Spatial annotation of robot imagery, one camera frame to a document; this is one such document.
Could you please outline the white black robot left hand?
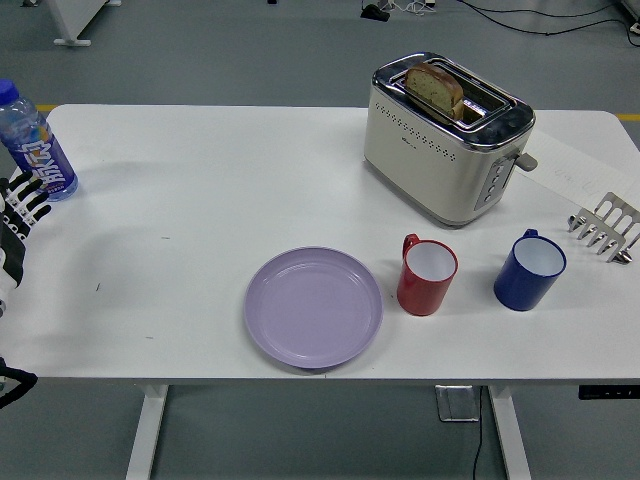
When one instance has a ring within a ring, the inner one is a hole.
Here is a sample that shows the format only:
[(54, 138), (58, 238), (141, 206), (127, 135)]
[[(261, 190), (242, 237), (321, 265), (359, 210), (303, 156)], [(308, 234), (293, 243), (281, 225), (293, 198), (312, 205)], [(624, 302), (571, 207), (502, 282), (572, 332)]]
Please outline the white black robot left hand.
[(23, 172), (1, 178), (1, 315), (9, 294), (22, 282), (25, 242), (33, 227), (51, 211), (43, 181)]

